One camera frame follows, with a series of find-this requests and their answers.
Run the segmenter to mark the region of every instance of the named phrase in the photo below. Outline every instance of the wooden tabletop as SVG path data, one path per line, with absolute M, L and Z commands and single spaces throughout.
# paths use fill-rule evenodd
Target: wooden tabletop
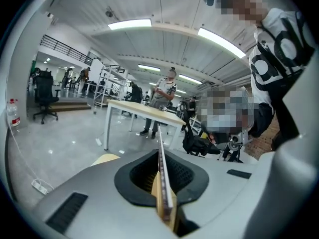
M 163 112 L 163 111 L 160 111 L 159 109 L 155 109 L 155 108 L 149 107 L 149 106 L 144 106 L 144 105 L 139 104 L 139 103 L 134 103 L 134 102 L 129 102 L 129 101 L 118 101 L 118 100 L 111 100 L 111 99 L 108 99 L 108 102 L 110 104 L 115 104 L 117 106 L 121 106 L 121 107 L 123 107 L 124 110 L 125 110 L 125 108 L 129 108 L 129 109 L 135 110 L 137 112 L 144 113 L 146 115 L 152 115 L 152 116 L 158 117 L 162 120 L 168 120 L 168 121 L 178 123 L 181 125 L 186 124 L 184 121 L 182 121 L 175 114 L 172 114 L 169 112 Z

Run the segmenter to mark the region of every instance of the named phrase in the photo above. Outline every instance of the white ceiling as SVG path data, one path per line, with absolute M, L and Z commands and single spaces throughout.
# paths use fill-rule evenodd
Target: white ceiling
M 56 67 L 70 67 L 70 66 L 74 66 L 73 71 L 75 72 L 81 72 L 81 67 L 74 65 L 70 62 L 66 62 L 62 59 L 53 57 L 53 56 L 49 56 L 48 54 L 42 53 L 42 52 L 38 52 L 36 60 L 39 62 L 44 62 L 46 61 L 46 59 L 49 58 L 50 61 L 48 61 L 47 63 Z
M 114 17 L 105 15 L 112 10 Z M 255 27 L 245 26 L 203 0 L 56 0 L 52 13 L 86 36 L 112 50 L 112 59 L 140 81 L 155 82 L 167 68 L 219 85 L 250 74 L 247 57 L 240 61 L 222 47 L 197 36 L 200 27 L 221 35 L 249 54 L 255 45 Z M 150 18 L 154 27 L 111 31 L 108 24 Z M 139 70 L 138 64 L 154 65 L 161 73 Z M 204 86 L 180 82 L 196 94 Z

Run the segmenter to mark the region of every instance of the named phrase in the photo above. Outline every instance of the wooden step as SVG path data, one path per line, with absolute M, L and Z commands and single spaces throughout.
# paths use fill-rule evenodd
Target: wooden step
M 51 106 L 50 111 L 51 112 L 68 112 L 68 111 L 80 111 L 80 110 L 90 110 L 91 107 L 87 104 L 85 105 L 66 105 L 66 106 L 60 106 L 60 105 L 53 105 Z
M 76 101 L 76 102 L 56 102 L 54 106 L 84 106 L 86 105 L 86 101 Z

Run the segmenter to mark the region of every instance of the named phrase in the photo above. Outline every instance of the power outlet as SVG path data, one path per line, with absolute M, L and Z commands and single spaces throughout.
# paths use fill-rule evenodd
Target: power outlet
M 48 190 L 36 181 L 32 181 L 31 185 L 43 195 L 46 195 L 48 193 Z

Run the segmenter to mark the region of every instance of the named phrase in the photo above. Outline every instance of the water bottle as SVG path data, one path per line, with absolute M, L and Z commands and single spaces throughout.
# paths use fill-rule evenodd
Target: water bottle
M 14 99 L 10 99 L 10 103 L 7 105 L 6 110 L 10 126 L 17 127 L 20 124 L 20 117 L 18 115 L 18 108 L 14 103 Z

